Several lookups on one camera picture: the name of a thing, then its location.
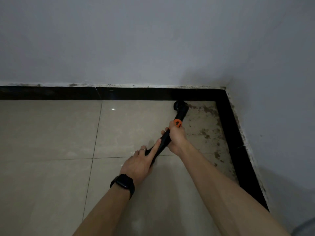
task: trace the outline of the black baseboard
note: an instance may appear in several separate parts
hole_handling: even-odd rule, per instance
[[[268,210],[225,90],[1,86],[0,100],[215,101],[240,186]]]

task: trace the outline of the orange ring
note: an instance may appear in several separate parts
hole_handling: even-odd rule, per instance
[[[183,122],[181,120],[179,120],[179,119],[174,119],[174,123],[175,123],[176,127],[181,127],[182,124],[183,124]]]

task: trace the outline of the person's right arm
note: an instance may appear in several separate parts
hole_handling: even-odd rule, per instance
[[[171,121],[169,128],[169,148],[183,161],[222,235],[289,235],[263,206],[219,172],[186,139],[183,127],[177,128]]]

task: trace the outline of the person's left hand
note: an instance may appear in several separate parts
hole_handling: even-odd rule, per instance
[[[143,150],[147,149],[146,146],[141,146],[142,150],[135,151],[135,154],[125,161],[121,167],[120,174],[126,174],[132,178],[135,187],[137,187],[152,172],[150,165],[160,144],[161,139],[158,139],[147,156],[145,155],[145,150]]]

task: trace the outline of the smartwatch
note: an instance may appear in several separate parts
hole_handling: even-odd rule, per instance
[[[135,192],[135,185],[134,185],[134,180],[128,177],[126,174],[121,174],[119,176],[116,176],[115,179],[111,182],[110,188],[113,186],[113,184],[116,183],[120,187],[129,190],[130,191],[130,198]]]

